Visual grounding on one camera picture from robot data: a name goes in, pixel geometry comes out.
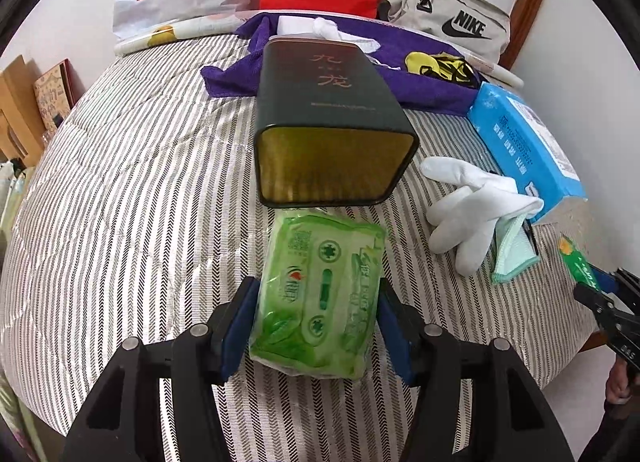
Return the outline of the person's right hand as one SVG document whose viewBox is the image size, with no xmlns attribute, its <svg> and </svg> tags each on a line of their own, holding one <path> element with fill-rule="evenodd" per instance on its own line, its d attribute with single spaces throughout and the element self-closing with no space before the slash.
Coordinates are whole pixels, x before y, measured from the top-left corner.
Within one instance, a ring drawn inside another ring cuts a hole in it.
<svg viewBox="0 0 640 462">
<path fill-rule="evenodd" d="M 627 363 L 617 357 L 608 374 L 605 384 L 605 399 L 609 404 L 621 406 L 627 404 L 631 398 L 639 396 L 639 375 L 630 381 L 627 374 Z"/>
</svg>

